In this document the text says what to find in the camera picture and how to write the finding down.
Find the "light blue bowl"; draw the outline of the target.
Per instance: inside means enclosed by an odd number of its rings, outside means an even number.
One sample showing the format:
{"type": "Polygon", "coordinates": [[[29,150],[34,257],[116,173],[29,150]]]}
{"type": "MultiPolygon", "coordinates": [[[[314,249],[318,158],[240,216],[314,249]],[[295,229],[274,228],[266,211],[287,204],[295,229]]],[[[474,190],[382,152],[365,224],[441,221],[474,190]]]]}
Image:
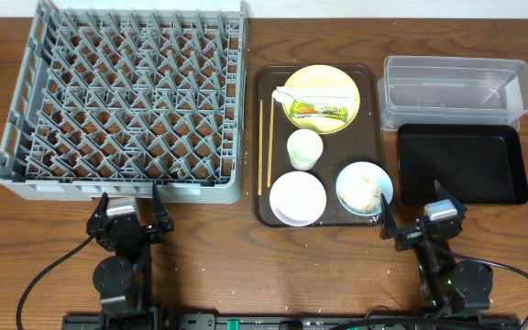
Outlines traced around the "light blue bowl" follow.
{"type": "Polygon", "coordinates": [[[354,215],[359,215],[359,216],[378,215],[381,212],[381,207],[379,207],[379,209],[374,213],[360,214],[348,208],[347,205],[342,201],[341,197],[339,196],[342,183],[350,179],[353,179],[355,176],[359,176],[359,175],[367,177],[367,178],[375,179],[378,182],[382,190],[382,193],[385,195],[388,203],[391,202],[394,190],[393,190],[393,184],[392,184],[390,176],[379,165],[376,165],[374,163],[367,162],[367,161],[359,161],[359,162],[351,163],[340,171],[340,173],[337,176],[336,183],[335,183],[335,190],[336,190],[336,195],[338,197],[338,201],[348,210],[348,212],[354,215]]]}

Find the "white paper napkin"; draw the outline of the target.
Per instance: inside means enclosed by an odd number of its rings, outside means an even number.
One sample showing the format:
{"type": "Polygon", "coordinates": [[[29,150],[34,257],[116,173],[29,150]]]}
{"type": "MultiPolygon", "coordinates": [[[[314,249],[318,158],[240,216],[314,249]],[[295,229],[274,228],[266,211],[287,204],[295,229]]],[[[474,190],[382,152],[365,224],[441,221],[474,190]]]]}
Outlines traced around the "white paper napkin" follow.
{"type": "Polygon", "coordinates": [[[332,98],[357,100],[356,91],[345,86],[302,88],[293,86],[279,86],[272,92],[272,98],[281,103],[291,103],[295,99],[304,100],[310,98],[332,98]]]}

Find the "leftover rice food waste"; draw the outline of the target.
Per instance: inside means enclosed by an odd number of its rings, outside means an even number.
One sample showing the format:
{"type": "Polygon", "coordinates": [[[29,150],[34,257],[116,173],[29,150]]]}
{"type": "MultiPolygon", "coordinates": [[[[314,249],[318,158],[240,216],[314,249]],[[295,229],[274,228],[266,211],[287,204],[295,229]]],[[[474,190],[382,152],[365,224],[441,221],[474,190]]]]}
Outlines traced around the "leftover rice food waste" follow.
{"type": "Polygon", "coordinates": [[[379,209],[381,194],[382,189],[375,179],[359,175],[342,183],[339,196],[348,208],[367,215],[379,209]]]}

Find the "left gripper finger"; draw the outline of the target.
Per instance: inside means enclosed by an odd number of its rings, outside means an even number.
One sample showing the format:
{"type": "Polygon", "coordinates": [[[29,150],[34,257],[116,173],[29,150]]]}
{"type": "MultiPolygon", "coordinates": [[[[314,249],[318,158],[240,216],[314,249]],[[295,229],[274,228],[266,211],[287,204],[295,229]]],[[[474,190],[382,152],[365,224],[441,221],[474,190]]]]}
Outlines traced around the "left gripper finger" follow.
{"type": "Polygon", "coordinates": [[[99,204],[96,206],[93,212],[93,218],[99,219],[106,216],[106,209],[109,203],[109,197],[106,192],[104,192],[100,198],[99,204]]]}
{"type": "Polygon", "coordinates": [[[156,183],[152,184],[152,206],[153,214],[157,219],[157,224],[160,225],[162,230],[164,232],[173,231],[174,224],[171,220],[171,215],[161,200],[160,191],[156,183]]]}

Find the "pale green cup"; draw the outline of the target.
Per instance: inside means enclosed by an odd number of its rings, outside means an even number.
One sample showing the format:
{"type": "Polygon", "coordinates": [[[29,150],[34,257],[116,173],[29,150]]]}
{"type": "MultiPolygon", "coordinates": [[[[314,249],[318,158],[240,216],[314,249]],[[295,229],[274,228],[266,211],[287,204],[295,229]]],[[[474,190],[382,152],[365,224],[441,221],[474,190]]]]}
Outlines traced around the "pale green cup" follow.
{"type": "Polygon", "coordinates": [[[290,163],[298,171],[310,170],[323,150],[323,140],[311,129],[298,129],[291,133],[287,141],[290,163]]]}

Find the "white round bowl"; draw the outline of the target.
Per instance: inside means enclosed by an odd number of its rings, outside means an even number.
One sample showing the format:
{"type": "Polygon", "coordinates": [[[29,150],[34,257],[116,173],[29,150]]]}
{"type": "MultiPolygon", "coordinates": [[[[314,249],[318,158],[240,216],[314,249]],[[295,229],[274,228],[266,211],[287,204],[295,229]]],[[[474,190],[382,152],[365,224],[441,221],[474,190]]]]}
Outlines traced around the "white round bowl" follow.
{"type": "Polygon", "coordinates": [[[323,215],[327,195],[323,184],[312,174],[291,171],[272,184],[269,205],[283,224],[309,226],[323,215]]]}

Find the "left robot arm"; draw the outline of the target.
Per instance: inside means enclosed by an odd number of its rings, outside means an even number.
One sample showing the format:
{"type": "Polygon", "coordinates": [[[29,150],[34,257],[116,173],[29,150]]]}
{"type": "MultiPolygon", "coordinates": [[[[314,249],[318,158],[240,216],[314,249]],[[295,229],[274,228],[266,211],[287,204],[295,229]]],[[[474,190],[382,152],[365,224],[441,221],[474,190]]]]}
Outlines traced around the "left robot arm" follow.
{"type": "Polygon", "coordinates": [[[163,243],[174,225],[156,185],[151,194],[153,224],[140,223],[135,198],[110,200],[107,193],[87,221],[87,234],[112,254],[93,272],[102,305],[102,329],[166,329],[169,325],[167,310],[152,300],[151,247],[163,243]]]}

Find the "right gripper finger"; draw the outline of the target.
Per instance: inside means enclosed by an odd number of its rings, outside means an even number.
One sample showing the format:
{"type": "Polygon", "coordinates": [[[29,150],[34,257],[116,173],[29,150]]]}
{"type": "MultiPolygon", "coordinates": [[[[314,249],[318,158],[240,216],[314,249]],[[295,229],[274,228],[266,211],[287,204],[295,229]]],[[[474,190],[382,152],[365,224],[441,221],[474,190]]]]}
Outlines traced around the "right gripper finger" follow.
{"type": "Polygon", "coordinates": [[[463,205],[456,197],[454,197],[439,180],[434,181],[434,190],[439,200],[449,200],[458,210],[458,212],[465,211],[465,205],[463,205]]]}
{"type": "Polygon", "coordinates": [[[382,240],[395,238],[399,234],[399,229],[397,227],[394,216],[391,212],[390,205],[382,193],[381,198],[381,214],[382,214],[382,224],[380,226],[380,238],[382,240]]]}

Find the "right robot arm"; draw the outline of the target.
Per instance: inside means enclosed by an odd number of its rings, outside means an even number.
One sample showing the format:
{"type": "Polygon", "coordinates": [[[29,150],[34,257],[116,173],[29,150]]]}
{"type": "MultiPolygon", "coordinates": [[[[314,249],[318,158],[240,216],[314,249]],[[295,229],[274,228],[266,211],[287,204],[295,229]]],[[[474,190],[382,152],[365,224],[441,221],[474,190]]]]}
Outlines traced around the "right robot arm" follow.
{"type": "Polygon", "coordinates": [[[415,223],[399,227],[389,203],[381,199],[380,238],[392,239],[398,252],[412,250],[417,257],[425,300],[432,316],[472,316],[490,308],[491,267],[454,257],[448,241],[462,231],[467,208],[440,181],[434,182],[437,201],[424,207],[415,223]]]}

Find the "green orange snack wrapper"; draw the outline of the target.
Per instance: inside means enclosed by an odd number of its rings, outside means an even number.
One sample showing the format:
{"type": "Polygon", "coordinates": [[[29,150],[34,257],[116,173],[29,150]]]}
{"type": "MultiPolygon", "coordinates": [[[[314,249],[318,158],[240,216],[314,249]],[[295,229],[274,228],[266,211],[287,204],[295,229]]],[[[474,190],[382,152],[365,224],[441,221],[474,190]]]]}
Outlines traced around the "green orange snack wrapper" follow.
{"type": "Polygon", "coordinates": [[[331,106],[327,104],[308,103],[296,100],[291,104],[289,117],[329,118],[346,122],[348,118],[348,111],[344,106],[331,106]]]}

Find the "yellow round plate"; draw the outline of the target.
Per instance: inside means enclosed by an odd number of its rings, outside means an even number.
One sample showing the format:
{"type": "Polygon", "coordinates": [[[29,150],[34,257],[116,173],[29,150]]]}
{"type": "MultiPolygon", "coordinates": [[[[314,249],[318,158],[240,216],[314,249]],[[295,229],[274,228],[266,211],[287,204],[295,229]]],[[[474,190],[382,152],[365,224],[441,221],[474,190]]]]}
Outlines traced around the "yellow round plate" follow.
{"type": "Polygon", "coordinates": [[[332,99],[332,98],[310,98],[295,99],[291,103],[281,103],[285,115],[298,128],[311,129],[319,135],[335,133],[349,125],[356,117],[360,106],[360,95],[354,80],[344,71],[329,65],[310,65],[299,69],[293,73],[283,86],[293,86],[302,88],[345,86],[352,91],[356,91],[359,98],[357,100],[332,99]],[[318,103],[331,106],[344,106],[348,111],[346,122],[329,118],[291,118],[289,111],[292,103],[296,100],[308,103],[318,103]]]}

